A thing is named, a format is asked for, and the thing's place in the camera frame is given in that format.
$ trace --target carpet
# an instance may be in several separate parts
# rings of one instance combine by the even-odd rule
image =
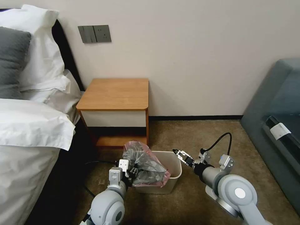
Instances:
[[[300,224],[300,218],[290,205],[271,175],[259,153],[253,146],[239,121],[153,121],[150,122],[150,148],[153,151],[182,149],[198,156],[200,148],[210,147],[220,135],[231,132],[230,155],[235,160],[232,174],[245,177],[258,194],[258,209],[266,220],[274,225]],[[222,154],[226,154],[229,137],[223,138],[211,151],[211,164],[218,166]],[[118,160],[121,149],[101,149],[99,160]],[[85,178],[86,186],[98,194],[108,185],[111,165],[93,166]],[[78,205],[73,224],[79,224],[90,209],[93,198],[82,188],[77,192]],[[130,188],[125,198],[125,216],[122,224],[241,224],[225,212],[206,193],[205,185],[192,169],[182,165],[182,175],[169,195],[139,194]]]

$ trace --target nightstand top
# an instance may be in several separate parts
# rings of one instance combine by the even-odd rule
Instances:
[[[93,79],[76,108],[82,111],[146,110],[147,78]]]

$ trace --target pink plastic bag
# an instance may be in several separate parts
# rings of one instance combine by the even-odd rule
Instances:
[[[163,187],[171,176],[150,148],[142,142],[127,142],[124,145],[123,159],[129,160],[129,170],[133,167],[139,169],[132,184],[134,187]]]

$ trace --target gray switch plate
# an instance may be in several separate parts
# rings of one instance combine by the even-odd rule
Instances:
[[[97,42],[112,42],[108,25],[93,26]]]
[[[83,43],[97,42],[93,26],[79,26],[78,30]]]
[[[108,25],[78,26],[83,43],[112,42]]]

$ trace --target gray pillow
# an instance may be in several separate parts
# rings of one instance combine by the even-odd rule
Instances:
[[[0,98],[23,99],[18,80],[30,40],[29,32],[0,27]]]

